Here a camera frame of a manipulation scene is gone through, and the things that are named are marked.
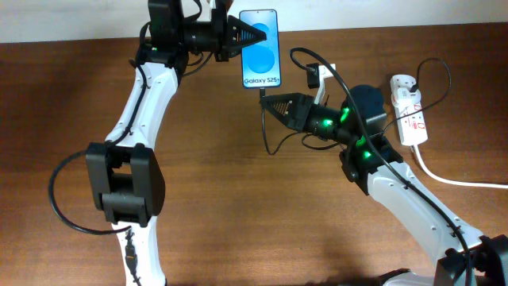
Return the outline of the blue screen smartphone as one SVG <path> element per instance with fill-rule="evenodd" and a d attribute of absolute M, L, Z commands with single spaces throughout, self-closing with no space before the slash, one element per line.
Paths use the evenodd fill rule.
<path fill-rule="evenodd" d="M 278 15 L 275 10 L 243 10 L 240 19 L 265 32 L 267 39 L 242 49 L 244 88 L 279 87 L 282 83 Z"/>

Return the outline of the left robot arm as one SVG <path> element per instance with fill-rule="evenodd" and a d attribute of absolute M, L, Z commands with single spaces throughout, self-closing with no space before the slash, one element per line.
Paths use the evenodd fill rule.
<path fill-rule="evenodd" d="M 86 150 L 94 205 L 117 235 L 128 285 L 167 284 L 156 237 L 166 184 L 154 149 L 165 111 L 187 75 L 189 55 L 208 52 L 226 62 L 267 38 L 229 16 L 224 1 L 211 3 L 209 21 L 185 16 L 182 3 L 174 0 L 149 0 L 148 12 L 125 109 L 104 142 Z"/>

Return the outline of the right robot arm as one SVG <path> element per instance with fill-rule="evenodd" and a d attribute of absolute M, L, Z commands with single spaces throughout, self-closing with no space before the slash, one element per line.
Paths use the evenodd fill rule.
<path fill-rule="evenodd" d="M 489 238 L 447 208 L 414 175 L 381 134 L 387 114 L 375 87 L 351 89 L 341 108 L 318 104 L 302 93 L 266 95 L 260 105 L 287 128 L 335 141 L 348 180 L 382 204 L 424 249 L 433 276 L 397 269 L 373 279 L 377 285 L 505 285 L 507 237 Z"/>

